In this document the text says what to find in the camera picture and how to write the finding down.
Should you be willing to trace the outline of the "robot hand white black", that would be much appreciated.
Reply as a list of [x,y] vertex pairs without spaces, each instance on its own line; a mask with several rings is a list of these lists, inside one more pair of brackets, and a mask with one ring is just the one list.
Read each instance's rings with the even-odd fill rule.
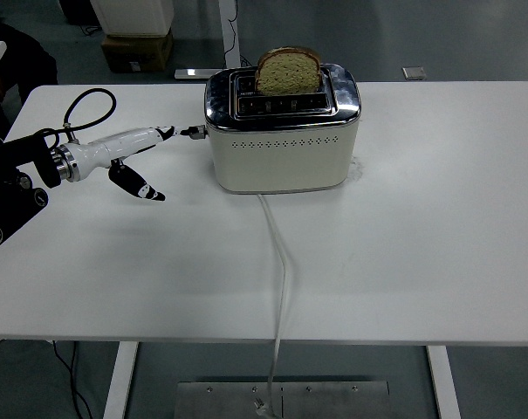
[[177,135],[199,140],[205,138],[207,130],[205,126],[147,127],[113,134],[85,145],[69,142],[57,148],[57,154],[61,158],[58,172],[68,182],[79,182],[96,168],[106,168],[111,182],[128,194],[163,202],[165,196],[129,168],[124,160]]

